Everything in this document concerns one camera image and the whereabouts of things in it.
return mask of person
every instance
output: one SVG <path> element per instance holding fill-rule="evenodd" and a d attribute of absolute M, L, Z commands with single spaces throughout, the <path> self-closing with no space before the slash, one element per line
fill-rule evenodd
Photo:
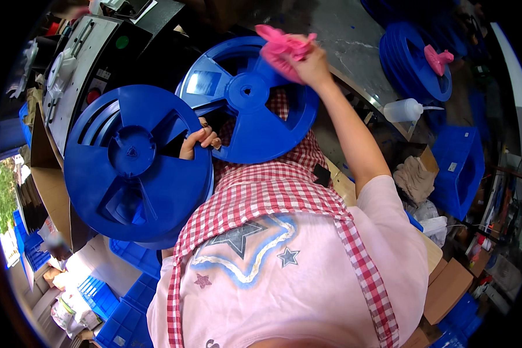
<path fill-rule="evenodd" d="M 314 183 L 314 167 L 327 165 L 312 131 L 270 162 L 217 162 L 213 196 L 162 251 L 147 311 L 155 347 L 399 347 L 418 326 L 427 252 L 387 163 L 325 52 L 313 43 L 304 60 L 285 59 L 327 108 L 357 206 Z M 282 90 L 267 107 L 287 118 Z M 232 128 L 191 134 L 181 157 L 193 158 L 195 142 L 228 143 Z"/>

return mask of green plant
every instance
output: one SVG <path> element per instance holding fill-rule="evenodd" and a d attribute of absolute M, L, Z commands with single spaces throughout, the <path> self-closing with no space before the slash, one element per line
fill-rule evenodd
<path fill-rule="evenodd" d="M 17 209 L 14 165 L 11 157 L 0 161 L 0 233 L 14 226 L 13 212 Z"/>

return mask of white nozzle bottle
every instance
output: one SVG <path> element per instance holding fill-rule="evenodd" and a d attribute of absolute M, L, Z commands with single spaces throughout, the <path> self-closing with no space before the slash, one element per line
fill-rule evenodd
<path fill-rule="evenodd" d="M 383 115 L 389 122 L 418 121 L 424 110 L 444 110 L 437 106 L 423 106 L 413 98 L 390 102 L 383 108 Z"/>

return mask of red button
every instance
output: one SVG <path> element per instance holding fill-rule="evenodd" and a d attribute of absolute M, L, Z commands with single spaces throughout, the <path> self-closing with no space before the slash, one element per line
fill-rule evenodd
<path fill-rule="evenodd" d="M 98 90 L 97 88 L 93 88 L 87 94 L 87 103 L 88 104 L 92 103 L 93 101 L 97 100 L 97 98 L 100 96 L 101 96 L 100 90 Z"/>

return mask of star print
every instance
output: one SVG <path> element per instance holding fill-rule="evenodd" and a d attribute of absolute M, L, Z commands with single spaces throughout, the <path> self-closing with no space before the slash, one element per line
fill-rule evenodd
<path fill-rule="evenodd" d="M 243 260 L 245 254 L 245 237 L 261 232 L 265 229 L 267 229 L 265 226 L 261 226 L 257 222 L 248 221 L 240 227 L 233 228 L 226 233 L 219 234 L 212 238 L 207 243 L 207 246 L 223 243 L 228 244 L 228 246 L 230 246 L 230 248 Z"/>
<path fill-rule="evenodd" d="M 199 285 L 201 289 L 204 289 L 207 285 L 213 285 L 213 283 L 209 281 L 209 276 L 200 275 L 199 273 L 196 273 L 195 275 L 197 275 L 197 280 L 193 283 Z"/>
<path fill-rule="evenodd" d="M 296 261 L 296 255 L 299 254 L 299 250 L 291 251 L 286 247 L 282 254 L 277 255 L 279 259 L 282 260 L 282 267 L 284 268 L 288 263 L 292 263 L 298 265 L 298 261 Z"/>

